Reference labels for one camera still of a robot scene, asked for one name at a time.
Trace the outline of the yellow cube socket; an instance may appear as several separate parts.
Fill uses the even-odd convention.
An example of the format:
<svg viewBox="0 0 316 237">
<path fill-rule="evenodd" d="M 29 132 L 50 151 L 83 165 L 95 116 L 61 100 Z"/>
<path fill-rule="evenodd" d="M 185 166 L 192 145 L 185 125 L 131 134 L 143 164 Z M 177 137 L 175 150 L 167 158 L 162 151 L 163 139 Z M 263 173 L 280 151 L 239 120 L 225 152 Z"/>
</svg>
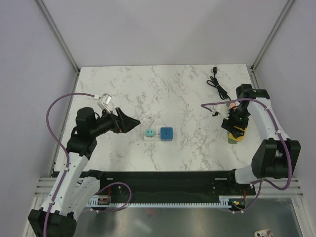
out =
<svg viewBox="0 0 316 237">
<path fill-rule="evenodd" d="M 234 126 L 231 131 L 229 131 L 235 138 L 245 136 L 247 128 L 241 128 L 238 126 Z"/>
</svg>

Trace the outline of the green power strip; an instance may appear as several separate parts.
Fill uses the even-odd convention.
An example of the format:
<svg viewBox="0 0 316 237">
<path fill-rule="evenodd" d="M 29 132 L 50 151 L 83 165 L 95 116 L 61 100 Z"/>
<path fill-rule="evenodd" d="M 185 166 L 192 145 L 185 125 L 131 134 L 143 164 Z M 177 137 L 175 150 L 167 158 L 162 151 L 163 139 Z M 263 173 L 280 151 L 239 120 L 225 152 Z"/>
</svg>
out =
<svg viewBox="0 0 316 237">
<path fill-rule="evenodd" d="M 230 132 L 228 132 L 228 143 L 229 144 L 237 144 L 243 140 L 244 136 L 235 138 Z"/>
</svg>

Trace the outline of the teal usb charger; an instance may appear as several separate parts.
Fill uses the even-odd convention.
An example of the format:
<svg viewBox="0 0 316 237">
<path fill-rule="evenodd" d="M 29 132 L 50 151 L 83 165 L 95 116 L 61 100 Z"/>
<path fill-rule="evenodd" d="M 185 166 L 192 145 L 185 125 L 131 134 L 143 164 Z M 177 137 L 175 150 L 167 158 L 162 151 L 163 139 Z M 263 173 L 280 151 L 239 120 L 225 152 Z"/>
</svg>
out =
<svg viewBox="0 0 316 237">
<path fill-rule="evenodd" d="M 154 137 L 155 131 L 153 129 L 147 129 L 145 135 L 146 137 Z"/>
</svg>

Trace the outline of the white triangular power strip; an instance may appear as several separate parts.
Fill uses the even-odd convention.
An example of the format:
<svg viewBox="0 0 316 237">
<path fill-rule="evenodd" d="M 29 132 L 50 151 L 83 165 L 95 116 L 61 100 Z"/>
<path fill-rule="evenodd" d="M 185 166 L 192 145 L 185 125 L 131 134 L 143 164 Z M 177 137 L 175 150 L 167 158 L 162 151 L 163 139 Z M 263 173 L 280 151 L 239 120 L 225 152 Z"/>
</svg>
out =
<svg viewBox="0 0 316 237">
<path fill-rule="evenodd" d="M 161 119 L 157 118 L 153 124 L 148 128 L 148 130 L 153 130 L 154 135 L 152 137 L 148 137 L 146 135 L 147 130 L 145 130 L 144 140 L 149 142 L 160 142 L 160 129 L 162 127 L 166 127 L 165 124 L 162 122 Z"/>
</svg>

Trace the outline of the blue cube socket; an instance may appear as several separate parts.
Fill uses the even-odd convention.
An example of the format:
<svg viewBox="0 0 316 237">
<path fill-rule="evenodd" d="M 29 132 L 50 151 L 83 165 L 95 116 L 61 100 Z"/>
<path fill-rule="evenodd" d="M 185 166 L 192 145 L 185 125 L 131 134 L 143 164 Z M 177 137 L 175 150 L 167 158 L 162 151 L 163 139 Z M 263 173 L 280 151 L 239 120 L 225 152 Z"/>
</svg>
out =
<svg viewBox="0 0 316 237">
<path fill-rule="evenodd" d="M 161 141 L 172 141 L 173 140 L 173 128 L 172 127 L 161 127 L 160 128 L 160 140 Z"/>
</svg>

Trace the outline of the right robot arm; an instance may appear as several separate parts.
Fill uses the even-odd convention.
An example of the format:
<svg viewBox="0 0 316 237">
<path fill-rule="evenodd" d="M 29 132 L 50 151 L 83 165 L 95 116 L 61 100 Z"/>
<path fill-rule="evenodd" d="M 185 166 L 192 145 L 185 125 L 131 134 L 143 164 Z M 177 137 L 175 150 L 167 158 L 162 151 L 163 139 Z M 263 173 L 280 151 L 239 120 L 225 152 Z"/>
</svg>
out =
<svg viewBox="0 0 316 237">
<path fill-rule="evenodd" d="M 229 109 L 222 128 L 227 130 L 230 141 L 241 141 L 253 118 L 262 140 L 251 164 L 234 171 L 235 177 L 226 182 L 227 191 L 238 194 L 244 184 L 268 178 L 291 179 L 301 145 L 291 140 L 281 128 L 272 110 L 270 96 L 265 89 L 254 89 L 250 84 L 241 84 L 236 89 L 239 104 Z"/>
</svg>

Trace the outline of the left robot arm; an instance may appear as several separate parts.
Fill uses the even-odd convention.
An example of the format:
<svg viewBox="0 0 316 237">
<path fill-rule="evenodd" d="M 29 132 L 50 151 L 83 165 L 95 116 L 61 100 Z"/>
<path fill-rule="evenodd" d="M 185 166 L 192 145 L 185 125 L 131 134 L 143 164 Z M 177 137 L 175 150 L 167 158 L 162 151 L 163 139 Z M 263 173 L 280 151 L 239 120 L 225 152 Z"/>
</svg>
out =
<svg viewBox="0 0 316 237">
<path fill-rule="evenodd" d="M 90 107 L 78 110 L 76 126 L 64 149 L 66 162 L 45 201 L 38 210 L 31 210 L 28 220 L 38 237 L 72 237 L 77 220 L 89 200 L 108 190 L 108 181 L 101 177 L 78 179 L 97 145 L 96 138 L 108 131 L 128 133 L 140 121 L 116 108 L 116 113 L 104 110 L 100 117 Z"/>
</svg>

